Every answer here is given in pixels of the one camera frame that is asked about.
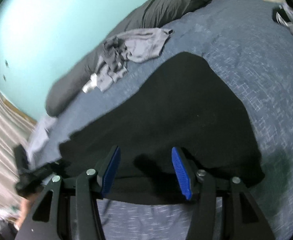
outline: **person's hand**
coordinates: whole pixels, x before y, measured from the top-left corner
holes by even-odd
[[[23,224],[27,214],[30,212],[32,205],[34,204],[35,200],[39,196],[40,193],[32,194],[28,197],[28,199],[22,198],[22,201],[20,203],[20,212],[21,216],[19,219],[15,222],[15,226],[17,229],[21,227]]]

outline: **metal screw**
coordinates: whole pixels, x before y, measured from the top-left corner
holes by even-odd
[[[198,170],[198,171],[197,171],[197,175],[198,175],[199,177],[204,177],[204,176],[206,175],[206,171],[205,171],[205,170]]]
[[[89,175],[89,176],[93,176],[94,174],[95,174],[95,169],[88,169],[87,170],[87,175]]]
[[[58,182],[60,181],[61,177],[59,175],[55,175],[53,178],[52,178],[52,181],[53,182]]]
[[[239,183],[241,182],[241,180],[240,180],[239,177],[233,177],[233,178],[232,178],[232,182],[233,182],[234,184],[239,184]]]

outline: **black cloth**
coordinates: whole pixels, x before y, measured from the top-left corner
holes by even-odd
[[[163,63],[122,105],[60,145],[76,176],[93,168],[113,145],[121,163],[109,199],[137,204],[185,201],[171,150],[182,147],[216,177],[264,178],[261,154],[242,102],[201,57],[183,52]]]

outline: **blue rubber pad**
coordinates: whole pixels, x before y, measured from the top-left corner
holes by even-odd
[[[101,190],[102,197],[105,197],[105,195],[107,195],[110,192],[110,189],[114,182],[115,174],[120,165],[120,161],[121,161],[121,150],[120,150],[120,147],[117,147],[113,153],[111,161],[109,162],[109,165],[107,167],[107,170],[102,180],[103,181],[102,190]]]
[[[186,169],[184,168],[179,155],[179,150],[176,147],[172,148],[172,164],[175,170],[175,174],[178,178],[181,192],[187,200],[190,200],[192,197],[191,180],[187,174]]]

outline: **blue comforter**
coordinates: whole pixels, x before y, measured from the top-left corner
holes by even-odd
[[[128,64],[129,74],[107,92],[80,93],[59,116],[50,140],[34,156],[42,165],[59,158],[58,145],[75,130],[136,93],[167,59],[188,51],[204,57],[244,103],[262,153],[265,179],[251,193],[277,240],[293,234],[293,36],[271,19],[274,3],[213,0],[165,28],[174,34],[162,55]],[[185,239],[191,212],[183,205],[137,206],[99,202],[107,239]]]

